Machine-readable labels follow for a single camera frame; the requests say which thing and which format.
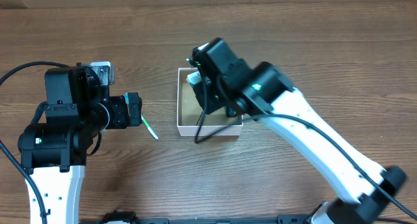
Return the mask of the green white toothbrush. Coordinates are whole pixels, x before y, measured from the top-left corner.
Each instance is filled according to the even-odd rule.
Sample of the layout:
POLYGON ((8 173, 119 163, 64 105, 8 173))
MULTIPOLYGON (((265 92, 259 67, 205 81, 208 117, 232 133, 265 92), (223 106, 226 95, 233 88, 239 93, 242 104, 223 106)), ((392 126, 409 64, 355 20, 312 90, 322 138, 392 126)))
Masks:
POLYGON ((128 106, 130 120, 129 126, 139 126, 140 124, 144 123, 146 129, 152 135, 152 137, 155 140, 159 140, 156 132, 153 130, 141 112, 142 99, 139 97, 139 94, 137 92, 126 92, 124 94, 124 99, 128 106))

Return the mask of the green white soap packet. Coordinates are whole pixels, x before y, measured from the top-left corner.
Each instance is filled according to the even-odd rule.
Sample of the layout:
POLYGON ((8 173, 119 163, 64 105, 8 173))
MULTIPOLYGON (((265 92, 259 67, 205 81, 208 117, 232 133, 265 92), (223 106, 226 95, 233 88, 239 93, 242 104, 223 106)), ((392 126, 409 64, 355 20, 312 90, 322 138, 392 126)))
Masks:
POLYGON ((191 85, 197 85, 198 83, 200 83, 202 81, 201 79, 201 74, 199 71, 193 72, 191 74, 188 74, 186 76, 186 81, 191 85))

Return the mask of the blue mouthwash bottle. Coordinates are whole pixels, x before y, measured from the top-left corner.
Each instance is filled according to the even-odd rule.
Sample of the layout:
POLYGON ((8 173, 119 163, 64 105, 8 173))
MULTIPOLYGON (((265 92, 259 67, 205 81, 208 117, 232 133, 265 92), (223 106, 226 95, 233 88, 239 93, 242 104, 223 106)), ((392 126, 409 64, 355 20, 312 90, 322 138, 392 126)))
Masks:
POLYGON ((237 116, 237 113, 235 112, 235 110, 230 107, 225 107, 225 114, 229 118, 233 118, 237 116))

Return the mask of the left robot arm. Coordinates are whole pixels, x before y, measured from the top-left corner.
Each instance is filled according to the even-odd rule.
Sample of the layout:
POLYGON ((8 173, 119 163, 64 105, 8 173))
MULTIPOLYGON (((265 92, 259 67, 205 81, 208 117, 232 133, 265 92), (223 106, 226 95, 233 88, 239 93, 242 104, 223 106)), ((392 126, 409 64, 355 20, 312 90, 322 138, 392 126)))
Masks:
POLYGON ((18 139, 21 165, 38 188, 29 188, 30 222, 78 223, 87 157, 99 148, 104 130, 142 123, 136 92, 110 96, 115 68, 108 61, 51 68, 47 100, 18 139))

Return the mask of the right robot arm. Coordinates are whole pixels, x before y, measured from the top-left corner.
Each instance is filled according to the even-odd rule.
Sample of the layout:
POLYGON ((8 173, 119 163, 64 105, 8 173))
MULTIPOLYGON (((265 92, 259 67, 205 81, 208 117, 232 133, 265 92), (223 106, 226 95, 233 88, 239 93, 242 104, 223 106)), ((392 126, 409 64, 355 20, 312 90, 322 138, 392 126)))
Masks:
POLYGON ((243 120, 276 132, 318 170, 336 193, 305 223, 373 223, 406 181, 398 167, 385 168, 356 150, 326 123, 276 66, 251 68, 226 41, 215 38, 193 49, 188 62, 200 75, 197 100, 205 113, 227 106, 243 120))

